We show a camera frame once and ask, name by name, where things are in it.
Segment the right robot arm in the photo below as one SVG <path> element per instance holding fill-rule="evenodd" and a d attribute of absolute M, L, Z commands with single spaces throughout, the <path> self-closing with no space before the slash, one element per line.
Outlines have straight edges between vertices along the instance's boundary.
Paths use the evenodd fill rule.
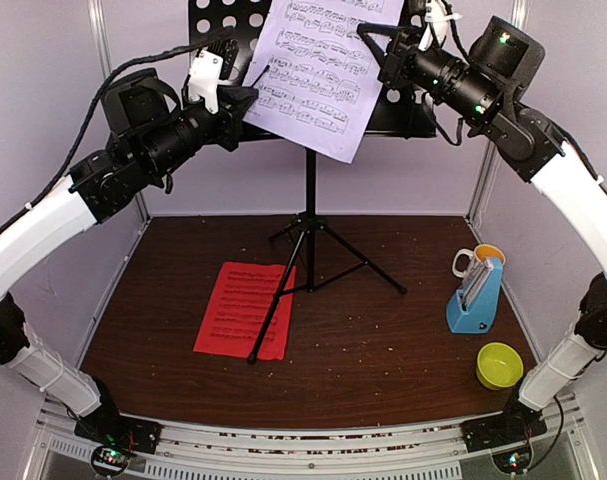
<path fill-rule="evenodd" d="M 530 370 L 496 419 L 502 440 L 518 440 L 570 381 L 607 352 L 607 190 L 573 137 L 522 103 L 545 56 L 532 37 L 494 16 L 465 60 L 437 43 L 421 47 L 416 26 L 361 23 L 357 34 L 392 89 L 414 84 L 482 135 L 526 183 L 564 215 L 602 271 L 580 302 L 580 316 L 548 357 Z"/>

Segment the red sheet music page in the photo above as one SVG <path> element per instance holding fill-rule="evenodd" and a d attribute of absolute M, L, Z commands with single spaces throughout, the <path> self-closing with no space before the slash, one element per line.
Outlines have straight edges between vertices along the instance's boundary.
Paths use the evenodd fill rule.
<path fill-rule="evenodd" d="M 267 316 L 285 265 L 226 262 L 219 271 L 193 352 L 247 358 Z M 293 295 L 284 295 L 261 344 L 258 360 L 285 357 Z"/>

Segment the right aluminium frame post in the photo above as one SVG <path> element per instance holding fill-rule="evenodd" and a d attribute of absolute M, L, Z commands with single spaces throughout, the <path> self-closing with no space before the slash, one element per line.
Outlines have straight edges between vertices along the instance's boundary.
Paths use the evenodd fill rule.
<path fill-rule="evenodd" d="M 531 1 L 514 0 L 509 16 L 510 23 L 518 29 L 525 31 L 527 29 L 526 25 L 530 8 Z M 496 147 L 492 143 L 487 142 L 467 216 L 469 222 L 475 228 L 480 228 L 482 225 L 483 214 L 489 205 L 496 181 L 499 161 Z"/>

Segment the blue metronome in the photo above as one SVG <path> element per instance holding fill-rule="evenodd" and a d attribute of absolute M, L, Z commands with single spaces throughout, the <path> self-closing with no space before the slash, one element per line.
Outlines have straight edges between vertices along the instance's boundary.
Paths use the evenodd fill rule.
<path fill-rule="evenodd" d="M 454 334 L 486 334 L 496 317 L 503 264 L 497 257 L 477 262 L 464 274 L 461 286 L 446 307 L 446 320 Z"/>

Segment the lavender sheet music page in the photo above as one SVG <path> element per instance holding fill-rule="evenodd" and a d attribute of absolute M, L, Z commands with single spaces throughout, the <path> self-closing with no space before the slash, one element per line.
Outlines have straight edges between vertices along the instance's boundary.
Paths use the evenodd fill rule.
<path fill-rule="evenodd" d="M 400 1 L 274 1 L 245 84 L 259 97 L 248 124 L 351 163 L 382 85 L 361 23 L 397 25 Z"/>

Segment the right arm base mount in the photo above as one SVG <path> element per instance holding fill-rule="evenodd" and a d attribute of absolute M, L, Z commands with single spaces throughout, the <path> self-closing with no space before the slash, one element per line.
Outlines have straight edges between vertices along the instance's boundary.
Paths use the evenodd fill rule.
<path fill-rule="evenodd" d="M 534 463 L 532 440 L 547 432 L 544 420 L 497 414 L 467 420 L 461 425 L 469 453 L 488 450 L 494 466 L 504 474 L 522 474 Z"/>

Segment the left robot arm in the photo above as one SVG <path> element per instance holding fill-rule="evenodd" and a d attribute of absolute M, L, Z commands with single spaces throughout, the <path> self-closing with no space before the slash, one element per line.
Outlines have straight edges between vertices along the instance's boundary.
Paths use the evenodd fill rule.
<path fill-rule="evenodd" d="M 77 423 L 106 444 L 129 432 L 107 387 L 63 360 L 26 322 L 11 288 L 75 236 L 127 207 L 147 187 L 173 187 L 173 174 L 202 147 L 236 149 L 252 87 L 226 80 L 238 46 L 229 27 L 199 36 L 185 53 L 193 60 L 181 92 L 161 81 L 155 57 L 131 59 L 103 81 L 91 100 L 102 109 L 110 138 L 82 160 L 67 156 L 43 191 L 0 227 L 0 365 L 58 398 Z"/>

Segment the black music stand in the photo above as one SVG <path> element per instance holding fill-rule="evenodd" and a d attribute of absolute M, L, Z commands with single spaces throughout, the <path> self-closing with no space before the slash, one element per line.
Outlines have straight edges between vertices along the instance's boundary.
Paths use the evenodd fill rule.
<path fill-rule="evenodd" d="M 239 44 L 239 52 L 232 63 L 231 70 L 239 71 L 238 78 L 232 81 L 234 86 L 241 84 L 247 75 L 250 60 L 253 56 L 250 43 L 258 38 L 253 33 L 254 27 L 249 24 L 254 14 L 265 16 L 270 1 L 190 1 L 188 3 L 188 34 L 189 40 L 195 42 L 199 36 L 198 25 L 208 21 L 212 27 L 222 23 L 229 16 L 236 21 L 234 38 Z M 422 107 L 416 102 L 416 94 L 408 87 L 399 90 L 400 100 L 396 105 L 391 101 L 378 97 L 375 104 L 373 119 L 368 122 L 366 133 L 368 135 L 382 135 L 396 138 L 434 138 L 436 128 L 430 123 Z M 298 291 L 313 293 L 349 274 L 367 267 L 389 283 L 398 293 L 405 295 L 407 289 L 393 279 L 381 267 L 376 265 L 360 252 L 351 243 L 336 233 L 328 224 L 325 217 L 317 214 L 317 155 L 310 148 L 305 150 L 305 210 L 296 214 L 287 227 L 269 237 L 270 242 L 287 235 L 293 242 L 294 248 L 284 268 L 279 285 L 272 295 L 270 306 L 261 319 L 260 330 L 250 337 L 252 346 L 246 355 L 250 365 L 256 363 L 263 347 L 268 344 L 267 335 L 273 327 L 283 325 L 275 319 L 280 306 L 291 300 L 292 295 Z M 335 240 L 339 245 L 354 255 L 359 262 L 331 277 L 318 283 L 316 281 L 316 234 L 324 233 Z"/>

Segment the white mug orange inside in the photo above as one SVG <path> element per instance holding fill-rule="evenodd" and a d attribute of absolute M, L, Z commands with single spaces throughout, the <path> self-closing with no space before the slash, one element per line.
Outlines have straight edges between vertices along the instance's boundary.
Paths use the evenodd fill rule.
<path fill-rule="evenodd" d="M 461 257 L 466 257 L 468 259 L 467 266 L 463 270 L 457 268 Z M 497 258 L 502 265 L 506 262 L 506 256 L 503 251 L 490 244 L 479 244 L 474 249 L 462 248 L 456 252 L 452 260 L 452 274 L 457 278 L 464 279 L 474 267 L 488 258 Z"/>

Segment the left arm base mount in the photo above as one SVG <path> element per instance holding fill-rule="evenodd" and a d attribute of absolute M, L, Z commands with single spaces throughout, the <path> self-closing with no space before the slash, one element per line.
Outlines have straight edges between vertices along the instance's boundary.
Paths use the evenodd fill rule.
<path fill-rule="evenodd" d="M 105 478 L 123 474 L 138 453 L 153 454 L 160 440 L 158 422 L 121 417 L 114 427 L 101 429 L 88 419 L 75 420 L 74 434 L 97 443 L 90 454 L 90 466 Z"/>

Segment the yellow-green bowl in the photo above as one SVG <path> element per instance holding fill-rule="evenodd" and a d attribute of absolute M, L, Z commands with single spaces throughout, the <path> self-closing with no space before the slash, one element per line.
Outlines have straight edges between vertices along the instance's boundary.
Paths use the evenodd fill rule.
<path fill-rule="evenodd" d="M 524 374 L 523 361 L 511 346 L 491 342 L 477 354 L 476 377 L 490 390 L 504 390 L 517 384 Z"/>

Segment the left aluminium frame post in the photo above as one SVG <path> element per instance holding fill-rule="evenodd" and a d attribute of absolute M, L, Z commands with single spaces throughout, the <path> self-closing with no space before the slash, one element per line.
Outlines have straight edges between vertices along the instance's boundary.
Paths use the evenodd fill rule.
<path fill-rule="evenodd" d="M 88 0 L 87 7 L 90 19 L 90 27 L 97 49 L 102 75 L 104 78 L 107 78 L 112 72 L 112 62 L 103 1 Z M 147 224 L 150 220 L 150 215 L 142 195 L 136 194 L 133 202 L 141 222 L 143 224 Z"/>

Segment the front aluminium rail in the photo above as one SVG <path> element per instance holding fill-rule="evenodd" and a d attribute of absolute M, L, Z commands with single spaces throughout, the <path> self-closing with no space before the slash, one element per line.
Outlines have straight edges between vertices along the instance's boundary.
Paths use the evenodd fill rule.
<path fill-rule="evenodd" d="M 545 409 L 546 433 L 471 451 L 462 419 L 329 430 L 251 429 L 163 420 L 156 449 L 140 452 L 121 479 L 508 479 L 500 466 L 533 450 L 527 479 L 597 479 L 573 395 Z"/>

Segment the aluminium frame post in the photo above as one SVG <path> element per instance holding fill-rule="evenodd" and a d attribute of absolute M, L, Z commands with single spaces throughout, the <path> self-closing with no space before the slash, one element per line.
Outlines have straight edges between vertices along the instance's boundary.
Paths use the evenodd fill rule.
<path fill-rule="evenodd" d="M 90 27 L 97 49 L 102 75 L 104 78 L 107 78 L 112 72 L 112 62 L 103 1 L 88 0 L 87 7 L 90 19 Z M 150 220 L 150 215 L 142 195 L 136 194 L 133 202 L 141 222 L 143 224 L 147 224 Z"/>
<path fill-rule="evenodd" d="M 510 23 L 518 29 L 525 31 L 527 29 L 526 25 L 530 8 L 531 1 L 514 0 L 509 16 Z M 467 216 L 469 222 L 475 228 L 480 228 L 482 225 L 483 214 L 489 205 L 496 181 L 499 161 L 496 147 L 492 143 L 487 142 Z"/>

